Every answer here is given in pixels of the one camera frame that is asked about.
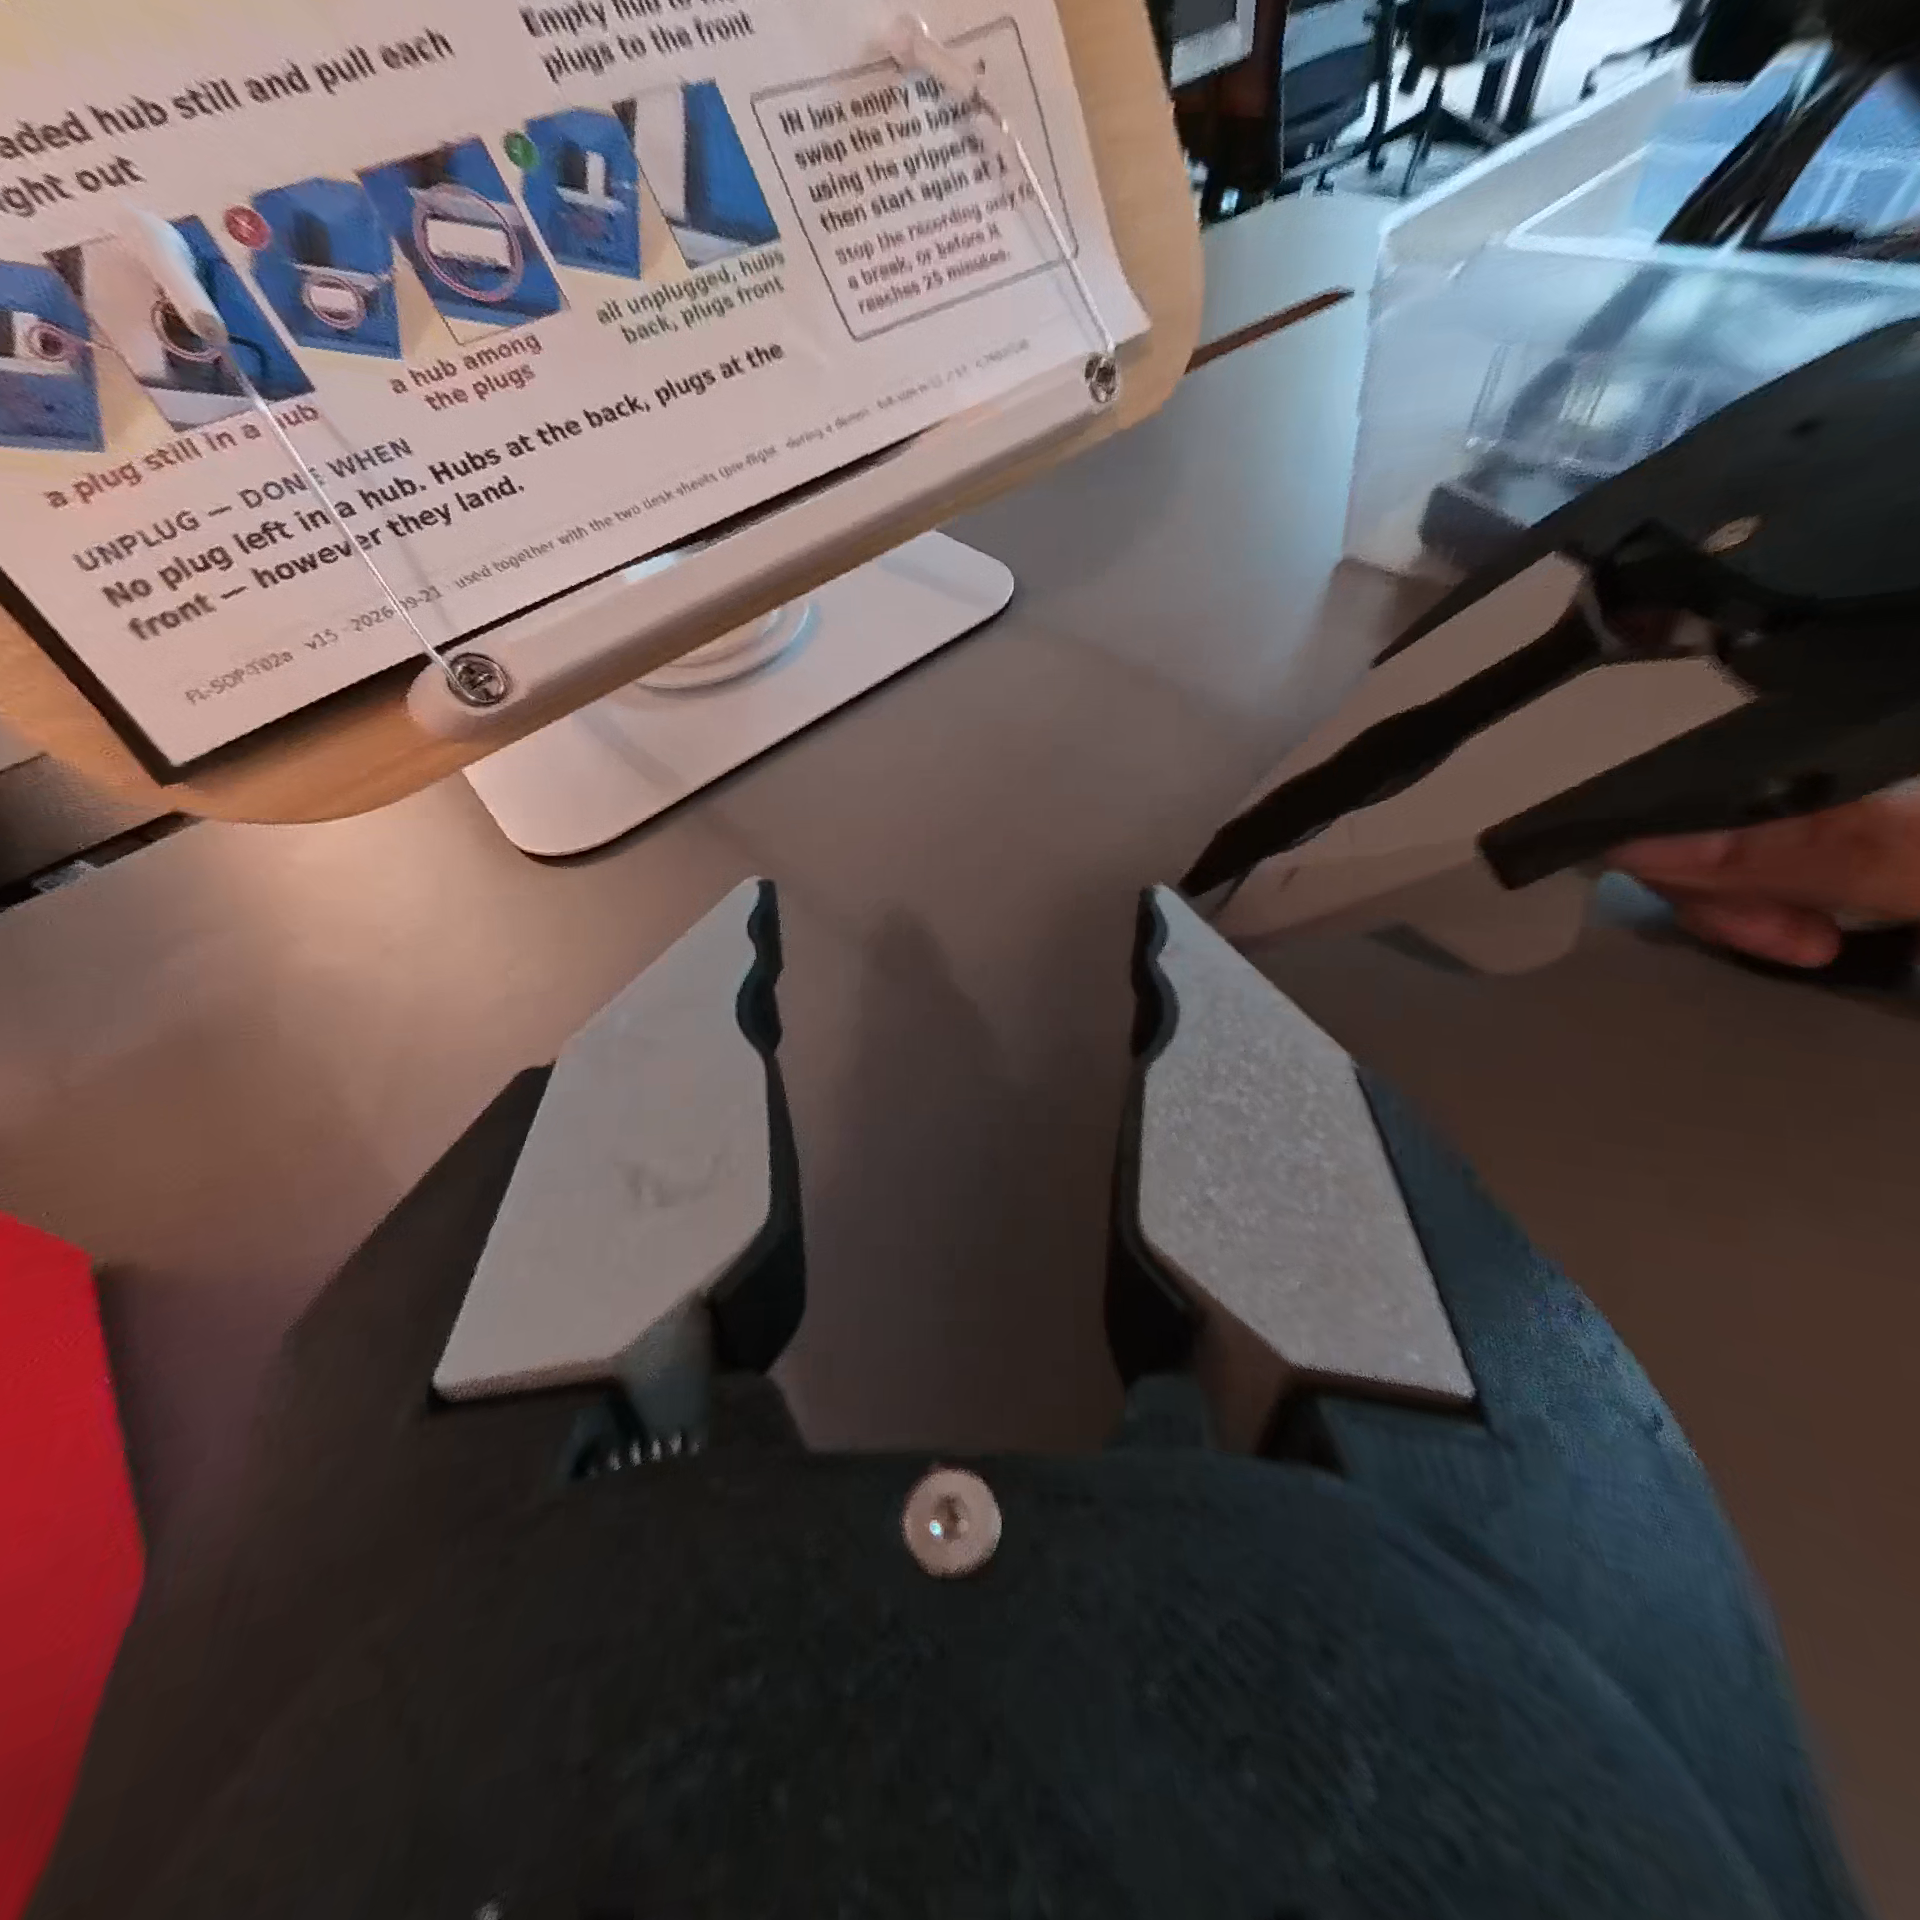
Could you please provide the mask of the clear plastic bin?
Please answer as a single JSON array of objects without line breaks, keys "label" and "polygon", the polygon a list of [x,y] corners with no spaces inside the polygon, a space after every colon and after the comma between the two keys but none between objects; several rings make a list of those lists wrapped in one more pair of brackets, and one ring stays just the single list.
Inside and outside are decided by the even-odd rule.
[{"label": "clear plastic bin", "polygon": [[1881,80],[1797,177],[1761,247],[1663,229],[1814,51],[1745,87],[1681,59],[1481,159],[1388,222],[1371,295],[1343,558],[1454,576],[1418,517],[1469,447],[1639,463],[1741,395],[1915,317],[1915,263],[1783,252],[1798,236],[1915,239],[1915,84]]}]

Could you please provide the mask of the red plastic bin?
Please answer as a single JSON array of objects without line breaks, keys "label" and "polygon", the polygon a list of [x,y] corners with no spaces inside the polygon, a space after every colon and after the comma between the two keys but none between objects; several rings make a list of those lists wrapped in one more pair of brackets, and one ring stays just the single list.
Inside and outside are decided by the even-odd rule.
[{"label": "red plastic bin", "polygon": [[147,1555],[90,1256],[3,1217],[3,1915],[58,1841]]}]

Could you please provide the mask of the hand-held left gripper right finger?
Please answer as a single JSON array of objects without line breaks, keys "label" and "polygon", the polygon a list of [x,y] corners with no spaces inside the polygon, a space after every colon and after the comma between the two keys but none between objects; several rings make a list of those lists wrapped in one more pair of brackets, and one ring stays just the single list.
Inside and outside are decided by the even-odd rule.
[{"label": "hand-held left gripper right finger", "polygon": [[1348,1051],[1163,885],[1139,899],[1105,1327],[1124,1387],[1271,1449],[1317,1397],[1476,1390]]}]

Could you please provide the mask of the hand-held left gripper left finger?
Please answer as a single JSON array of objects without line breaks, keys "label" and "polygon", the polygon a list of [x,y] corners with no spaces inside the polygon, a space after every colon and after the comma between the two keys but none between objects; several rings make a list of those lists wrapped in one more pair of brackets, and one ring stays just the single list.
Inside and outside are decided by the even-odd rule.
[{"label": "hand-held left gripper left finger", "polygon": [[807,1300],[782,924],[742,879],[559,1049],[439,1358],[444,1400],[706,1404]]}]

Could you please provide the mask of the printed instruction sheet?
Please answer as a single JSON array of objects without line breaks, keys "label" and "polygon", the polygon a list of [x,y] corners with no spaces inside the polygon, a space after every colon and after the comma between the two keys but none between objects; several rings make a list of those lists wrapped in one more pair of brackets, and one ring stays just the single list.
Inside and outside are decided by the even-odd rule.
[{"label": "printed instruction sheet", "polygon": [[1131,343],[1068,4],[4,4],[4,644],[157,775]]}]

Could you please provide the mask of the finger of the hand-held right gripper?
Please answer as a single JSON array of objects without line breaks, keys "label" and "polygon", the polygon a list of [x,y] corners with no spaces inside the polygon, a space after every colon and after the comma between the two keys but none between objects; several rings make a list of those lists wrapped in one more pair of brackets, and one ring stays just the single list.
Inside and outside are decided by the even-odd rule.
[{"label": "finger of the hand-held right gripper", "polygon": [[1524,564],[1373,660],[1194,860],[1189,903],[1221,899],[1271,854],[1390,799],[1491,724],[1610,660],[1594,573]]},{"label": "finger of the hand-held right gripper", "polygon": [[1588,883],[1501,886],[1481,837],[1570,788],[1749,705],[1717,663],[1615,663],[1479,731],[1390,799],[1271,854],[1215,909],[1243,952],[1306,931],[1413,927],[1481,971],[1523,971],[1573,945]]}]

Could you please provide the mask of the person's right hand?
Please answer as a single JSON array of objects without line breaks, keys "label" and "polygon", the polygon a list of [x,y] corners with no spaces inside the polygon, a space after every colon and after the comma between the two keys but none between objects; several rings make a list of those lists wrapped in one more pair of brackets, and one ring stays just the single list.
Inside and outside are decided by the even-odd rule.
[{"label": "person's right hand", "polygon": [[1823,969],[1849,937],[1917,924],[1917,793],[1737,832],[1654,837],[1610,868],[1662,899],[1687,937],[1785,969]]}]

